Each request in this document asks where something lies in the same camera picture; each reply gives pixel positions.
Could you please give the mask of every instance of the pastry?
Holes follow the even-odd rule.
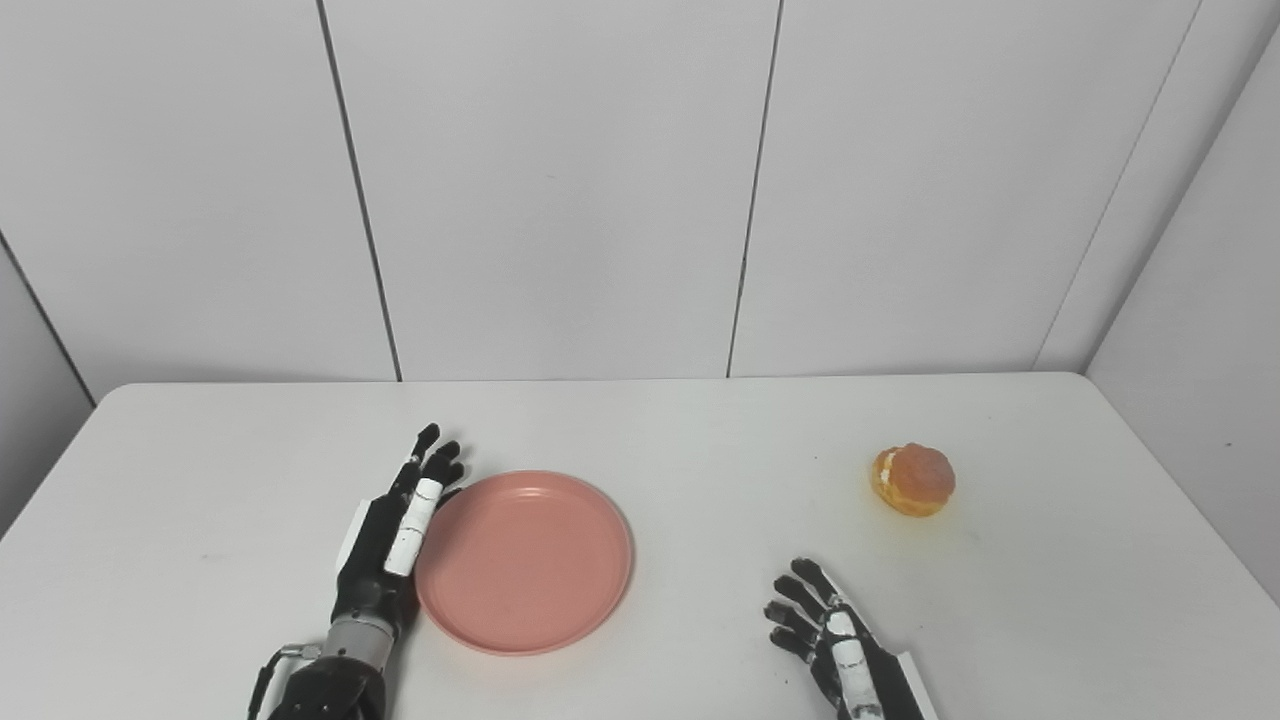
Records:
[[[956,474],[941,451],[913,442],[876,456],[872,487],[893,510],[925,518],[947,503]]]

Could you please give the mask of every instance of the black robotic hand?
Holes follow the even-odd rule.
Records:
[[[417,611],[410,570],[421,547],[431,512],[463,475],[461,448],[440,438],[434,423],[417,436],[413,451],[390,489],[369,503],[360,532],[338,571],[338,598],[323,647],[285,646],[259,674],[250,701],[257,717],[275,664],[283,656],[315,661],[289,675],[280,705],[270,720],[384,720],[387,691],[383,667],[392,646]]]
[[[795,605],[774,600],[764,609],[764,616],[778,624],[769,639],[805,661],[836,717],[934,720],[910,655],[882,648],[849,596],[817,562],[797,557],[791,571],[795,575],[780,577],[773,589]]]

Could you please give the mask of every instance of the prosthetic hand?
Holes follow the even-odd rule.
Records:
[[[392,646],[416,612],[410,573],[436,506],[458,491],[444,489],[462,478],[457,442],[428,448],[440,428],[417,436],[387,495],[371,501],[338,571],[338,600],[324,646],[284,646],[259,673],[250,700],[255,720],[282,657],[314,660],[289,675],[280,705],[270,720],[384,720],[387,691],[383,667]]]
[[[769,639],[809,665],[836,717],[937,720],[910,653],[895,656],[882,648],[849,596],[817,562],[797,557],[791,571],[795,577],[782,575],[773,589],[795,605],[774,600],[764,609],[764,616],[778,624]]]

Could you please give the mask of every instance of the panel seam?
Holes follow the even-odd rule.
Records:
[[[31,297],[32,305],[36,306],[36,313],[40,315],[40,320],[45,323],[45,328],[49,334],[54,338],[54,345],[58,346],[58,352],[67,361],[67,366],[70,368],[72,377],[76,378],[76,384],[79,386],[81,392],[84,393],[84,398],[88,400],[88,406],[92,409],[97,407],[97,401],[93,400],[93,393],[88,391],[88,384],[84,382],[84,377],[81,375],[79,368],[76,366],[76,361],[72,360],[72,354],[67,350],[67,343],[63,342],[63,337],[58,334],[58,328],[54,327],[54,322],[49,318],[49,313],[45,311],[45,304],[40,301],[40,296],[36,295],[35,286],[31,284],[31,279],[27,277],[27,272],[22,269],[22,263],[18,261],[18,255],[9,246],[9,240],[0,231],[0,246],[4,247],[4,254],[9,258],[9,263],[13,264],[13,269],[18,273],[18,281],[22,282],[23,288],[27,290],[27,296]]]
[[[342,117],[342,135],[347,142],[347,158],[351,161],[351,176],[356,183],[356,200],[360,204],[360,219],[365,225],[365,243],[369,246],[369,260],[374,270],[374,286],[378,288],[378,304],[383,311],[383,327],[387,331],[387,347],[392,354],[392,368],[396,370],[396,382],[403,382],[401,373],[399,352],[396,347],[396,331],[392,328],[392,314],[387,305],[387,288],[383,284],[383,268],[378,260],[378,246],[374,243],[374,225],[369,219],[369,202],[365,200],[365,183],[360,176],[360,161],[356,159],[356,141],[351,133],[351,118],[347,114],[347,97],[342,91],[342,77],[338,74],[338,56],[333,51],[333,35],[329,31],[329,14],[324,9],[324,0],[316,0],[316,12],[320,14],[320,32],[324,35],[324,50],[329,56],[329,72],[333,76],[333,90],[338,97],[338,114]]]
[[[737,296],[733,300],[733,325],[728,336],[728,359],[724,363],[724,377],[733,375],[733,347],[737,345],[737,320],[742,313],[742,290],[746,287],[746,258],[751,250],[751,224],[755,220],[755,196],[760,187],[760,160],[764,156],[764,133],[769,126],[769,101],[773,99],[773,70],[778,63],[778,36],[782,33],[782,8],[786,0],[778,0],[778,14],[773,22],[773,47],[769,50],[769,77],[764,82],[764,108],[760,111],[760,137],[755,145],[755,169],[751,173],[751,201],[746,208],[746,233],[742,238],[742,264],[737,272]]]
[[[1142,118],[1142,124],[1138,127],[1138,135],[1133,138],[1133,145],[1129,146],[1129,152],[1125,155],[1124,164],[1120,165],[1120,172],[1116,174],[1115,182],[1111,184],[1111,192],[1107,193],[1106,202],[1102,204],[1102,211],[1098,213],[1097,222],[1093,223],[1093,231],[1089,233],[1088,242],[1084,243],[1084,251],[1080,252],[1080,260],[1075,264],[1075,270],[1071,272],[1071,279],[1066,283],[1066,291],[1062,293],[1062,300],[1059,301],[1057,309],[1053,311],[1053,316],[1048,322],[1048,327],[1044,329],[1044,337],[1041,338],[1039,347],[1036,348],[1036,356],[1032,359],[1032,365],[1028,369],[1034,369],[1039,364],[1041,355],[1044,352],[1044,346],[1048,343],[1048,338],[1053,334],[1053,325],[1057,324],[1059,316],[1062,314],[1062,307],[1066,306],[1066,299],[1071,295],[1071,288],[1075,287],[1075,281],[1080,275],[1080,268],[1084,266],[1084,260],[1089,256],[1089,250],[1093,249],[1093,241],[1098,237],[1098,231],[1102,228],[1102,220],[1106,219],[1107,211],[1111,209],[1111,201],[1115,200],[1116,192],[1120,190],[1120,183],[1124,181],[1125,173],[1129,172],[1129,164],[1133,161],[1133,156],[1142,143],[1142,136],[1147,132],[1147,124],[1151,123],[1151,117],[1155,114],[1156,105],[1160,104],[1160,96],[1165,92],[1165,83],[1169,82],[1169,76],[1174,72],[1174,65],[1178,64],[1178,58],[1183,53],[1183,45],[1187,44],[1187,37],[1192,32],[1192,27],[1196,24],[1196,18],[1199,15],[1201,6],[1204,0],[1198,0],[1196,3],[1196,9],[1192,10],[1192,17],[1187,20],[1187,27],[1183,28],[1183,36],[1178,40],[1178,47],[1174,49],[1174,55],[1169,59],[1169,65],[1165,68],[1165,74],[1160,78],[1160,85],[1156,86],[1156,94],[1151,99],[1151,105],[1147,106],[1147,114]]]

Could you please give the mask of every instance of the white finger segment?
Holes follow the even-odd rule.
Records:
[[[827,620],[827,630],[833,635],[852,635],[854,623],[842,612],[833,614]],[[883,717],[879,696],[872,670],[867,666],[863,643],[856,638],[837,641],[831,646],[831,657],[836,661],[836,674],[840,675],[840,692],[850,717]]]
[[[408,501],[408,510],[404,511],[404,518],[396,530],[396,541],[387,552],[383,570],[402,578],[407,578],[413,570],[417,552],[422,548],[426,525],[431,521],[431,514],[435,512],[435,503],[440,500],[442,492],[444,486],[435,480],[422,478],[417,482],[413,497]]]

